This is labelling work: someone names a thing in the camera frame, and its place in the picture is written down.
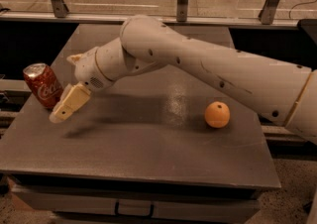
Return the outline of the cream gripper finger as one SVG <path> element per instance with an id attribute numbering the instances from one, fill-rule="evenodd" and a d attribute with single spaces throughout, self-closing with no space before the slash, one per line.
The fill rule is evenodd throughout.
<path id="1" fill-rule="evenodd" d="M 63 91 L 59 102 L 53 108 L 50 121 L 61 123 L 67 120 L 90 99 L 91 91 L 82 83 L 69 84 Z"/>
<path id="2" fill-rule="evenodd" d="M 74 66 L 78 66 L 80 63 L 81 63 L 81 60 L 82 60 L 82 54 L 78 54 L 78 55 L 71 55 L 71 56 L 68 56 L 66 58 L 66 60 L 74 65 Z"/>

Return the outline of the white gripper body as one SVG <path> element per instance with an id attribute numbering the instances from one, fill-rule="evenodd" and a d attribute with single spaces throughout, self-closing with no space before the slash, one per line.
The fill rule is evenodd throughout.
<path id="1" fill-rule="evenodd" d="M 100 91 L 108 88 L 114 82 L 104 76 L 97 65 L 97 50 L 93 48 L 82 54 L 81 63 L 75 67 L 75 78 L 83 83 L 90 91 Z"/>

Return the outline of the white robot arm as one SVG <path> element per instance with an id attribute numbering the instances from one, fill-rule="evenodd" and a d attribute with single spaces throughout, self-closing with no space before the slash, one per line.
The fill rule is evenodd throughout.
<path id="1" fill-rule="evenodd" d="M 317 73 L 306 66 L 191 39 L 145 15 L 127 19 L 117 39 L 67 60 L 78 83 L 63 91 L 50 115 L 54 123 L 68 119 L 92 92 L 169 64 L 317 143 Z"/>

